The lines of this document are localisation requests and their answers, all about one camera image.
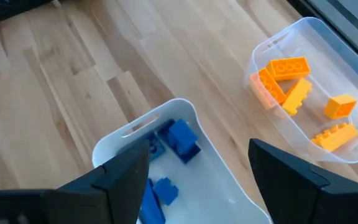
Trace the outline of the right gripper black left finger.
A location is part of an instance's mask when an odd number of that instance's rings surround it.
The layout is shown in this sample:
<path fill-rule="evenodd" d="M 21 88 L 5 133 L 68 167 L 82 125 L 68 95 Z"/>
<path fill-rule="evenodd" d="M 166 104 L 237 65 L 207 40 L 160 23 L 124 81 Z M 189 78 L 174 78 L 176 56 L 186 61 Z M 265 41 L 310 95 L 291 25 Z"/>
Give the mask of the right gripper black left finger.
<path fill-rule="evenodd" d="M 0 190 L 0 223 L 135 223 L 148 172 L 143 140 L 58 189 Z"/>

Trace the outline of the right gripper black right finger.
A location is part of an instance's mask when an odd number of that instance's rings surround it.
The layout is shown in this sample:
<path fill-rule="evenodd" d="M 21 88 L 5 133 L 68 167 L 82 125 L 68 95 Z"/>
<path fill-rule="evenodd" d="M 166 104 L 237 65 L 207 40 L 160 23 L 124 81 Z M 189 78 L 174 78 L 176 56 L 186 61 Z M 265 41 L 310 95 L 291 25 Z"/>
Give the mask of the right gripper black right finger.
<path fill-rule="evenodd" d="M 249 161 L 274 223 L 358 224 L 358 182 L 256 138 Z"/>

